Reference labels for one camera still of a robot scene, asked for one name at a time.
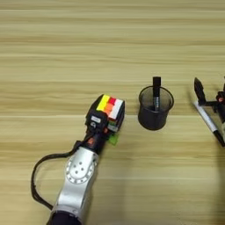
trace black cable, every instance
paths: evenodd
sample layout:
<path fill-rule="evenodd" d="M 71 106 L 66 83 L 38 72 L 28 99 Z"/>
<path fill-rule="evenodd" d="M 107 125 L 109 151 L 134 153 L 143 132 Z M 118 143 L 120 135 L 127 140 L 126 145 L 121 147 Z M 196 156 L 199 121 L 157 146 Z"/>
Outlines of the black cable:
<path fill-rule="evenodd" d="M 32 196 L 33 196 L 34 200 L 38 201 L 40 204 L 44 205 L 45 207 L 48 207 L 50 210 L 53 209 L 53 206 L 50 203 L 48 203 L 47 201 L 45 201 L 44 199 L 42 199 L 36 190 L 36 185 L 35 185 L 36 170 L 38 169 L 40 164 L 42 164 L 43 162 L 45 162 L 47 160 L 51 160 L 51 159 L 55 159 L 55 158 L 67 158 L 69 156 L 72 156 L 76 152 L 76 150 L 81 145 L 86 143 L 94 134 L 95 133 L 90 133 L 89 135 L 87 135 L 83 141 L 79 142 L 77 145 L 75 144 L 73 149 L 70 152 L 51 154 L 51 155 L 44 156 L 35 164 L 35 166 L 33 167 L 33 172 L 32 172 L 32 177 L 31 177 L 31 190 L 32 190 Z"/>

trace green tape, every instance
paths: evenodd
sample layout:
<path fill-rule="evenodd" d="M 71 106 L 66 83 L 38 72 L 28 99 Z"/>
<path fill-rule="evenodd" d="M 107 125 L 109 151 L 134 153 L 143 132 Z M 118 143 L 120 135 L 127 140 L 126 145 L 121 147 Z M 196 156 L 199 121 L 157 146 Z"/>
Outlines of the green tape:
<path fill-rule="evenodd" d="M 112 145 L 116 145 L 118 139 L 119 139 L 119 135 L 118 135 L 118 134 L 112 134 L 112 135 L 109 137 L 109 140 L 108 140 L 108 141 L 109 141 Z"/>

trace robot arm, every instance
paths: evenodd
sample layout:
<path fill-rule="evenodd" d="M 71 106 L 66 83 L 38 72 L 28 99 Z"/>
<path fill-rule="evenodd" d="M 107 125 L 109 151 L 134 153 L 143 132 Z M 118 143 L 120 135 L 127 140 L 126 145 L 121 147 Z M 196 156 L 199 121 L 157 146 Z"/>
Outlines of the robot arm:
<path fill-rule="evenodd" d="M 52 159 L 43 157 L 35 165 L 32 176 L 32 193 L 35 200 L 43 201 L 52 209 L 47 225 L 81 225 L 84 223 L 90 205 L 91 188 L 97 175 L 98 159 L 105 142 L 120 129 L 125 114 L 125 102 L 101 95 L 91 106 L 86 116 L 87 131 L 82 142 L 76 142 L 74 149 L 60 156 L 71 156 L 65 168 L 65 181 L 57 201 L 52 207 L 36 192 L 33 182 L 37 166 Z"/>

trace red block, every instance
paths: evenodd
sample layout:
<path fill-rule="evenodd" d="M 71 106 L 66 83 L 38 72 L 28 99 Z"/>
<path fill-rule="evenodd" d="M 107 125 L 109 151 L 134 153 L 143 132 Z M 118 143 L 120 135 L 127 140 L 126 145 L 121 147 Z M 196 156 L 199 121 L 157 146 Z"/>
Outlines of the red block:
<path fill-rule="evenodd" d="M 116 101 L 116 98 L 110 97 L 109 100 L 108 100 L 108 103 L 110 103 L 112 105 L 115 105 L 115 101 Z"/>

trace black pen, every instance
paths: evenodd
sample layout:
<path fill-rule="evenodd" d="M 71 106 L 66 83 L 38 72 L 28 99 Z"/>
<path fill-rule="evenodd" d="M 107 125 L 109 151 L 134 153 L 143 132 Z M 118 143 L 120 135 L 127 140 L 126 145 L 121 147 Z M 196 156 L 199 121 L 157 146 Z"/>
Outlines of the black pen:
<path fill-rule="evenodd" d="M 158 112 L 160 110 L 160 86 L 161 86 L 161 77 L 153 77 L 153 106 L 154 110 Z"/>

